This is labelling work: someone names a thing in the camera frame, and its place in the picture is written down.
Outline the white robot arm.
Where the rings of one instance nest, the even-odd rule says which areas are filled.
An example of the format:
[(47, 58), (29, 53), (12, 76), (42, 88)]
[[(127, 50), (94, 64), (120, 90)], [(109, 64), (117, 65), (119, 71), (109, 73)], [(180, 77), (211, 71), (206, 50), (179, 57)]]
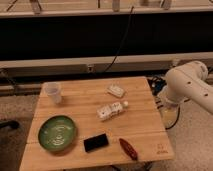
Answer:
[(207, 84), (206, 65), (192, 61), (170, 69), (165, 75), (166, 85), (157, 94), (162, 107), (159, 109), (166, 129), (178, 122), (180, 104), (188, 98), (213, 115), (213, 86)]

